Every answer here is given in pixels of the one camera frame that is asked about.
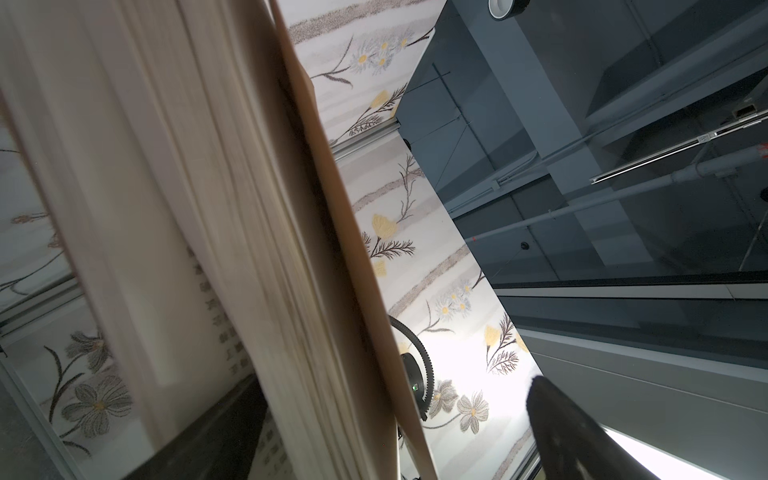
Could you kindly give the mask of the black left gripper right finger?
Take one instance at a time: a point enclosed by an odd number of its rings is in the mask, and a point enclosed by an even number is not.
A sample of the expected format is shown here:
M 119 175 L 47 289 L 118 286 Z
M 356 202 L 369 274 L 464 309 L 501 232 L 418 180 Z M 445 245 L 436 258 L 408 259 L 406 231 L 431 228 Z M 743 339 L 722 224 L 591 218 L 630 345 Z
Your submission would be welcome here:
M 533 378 L 526 410 L 548 479 L 656 477 L 546 377 Z

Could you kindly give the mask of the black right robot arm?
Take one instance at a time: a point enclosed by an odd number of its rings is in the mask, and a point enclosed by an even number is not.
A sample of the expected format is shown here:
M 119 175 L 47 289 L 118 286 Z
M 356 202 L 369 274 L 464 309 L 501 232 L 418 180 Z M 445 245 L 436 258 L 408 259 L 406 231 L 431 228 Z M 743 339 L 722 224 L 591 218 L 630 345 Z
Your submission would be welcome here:
M 420 357 L 417 360 L 412 353 L 400 354 L 419 417 L 422 421 L 426 421 L 435 389 L 435 375 L 431 358 L 419 337 L 408 326 L 393 316 L 389 316 L 389 320 L 391 326 L 408 339 Z

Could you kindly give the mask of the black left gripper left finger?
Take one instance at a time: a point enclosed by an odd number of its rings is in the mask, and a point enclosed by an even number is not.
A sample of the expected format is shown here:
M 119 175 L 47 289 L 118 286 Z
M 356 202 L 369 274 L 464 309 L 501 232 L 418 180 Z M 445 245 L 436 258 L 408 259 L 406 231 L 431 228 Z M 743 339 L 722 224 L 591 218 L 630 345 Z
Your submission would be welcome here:
M 246 479 L 268 409 L 258 379 L 240 381 L 128 479 Z

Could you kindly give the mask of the brown and black book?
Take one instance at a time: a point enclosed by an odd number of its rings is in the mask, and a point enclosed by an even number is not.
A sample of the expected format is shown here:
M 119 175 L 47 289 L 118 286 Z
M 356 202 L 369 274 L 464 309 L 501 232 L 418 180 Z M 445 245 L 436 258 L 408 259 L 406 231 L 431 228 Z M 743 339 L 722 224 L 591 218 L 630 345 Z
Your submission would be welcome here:
M 5 1 L 1 106 L 156 453 L 254 375 L 246 479 L 437 477 L 276 2 Z

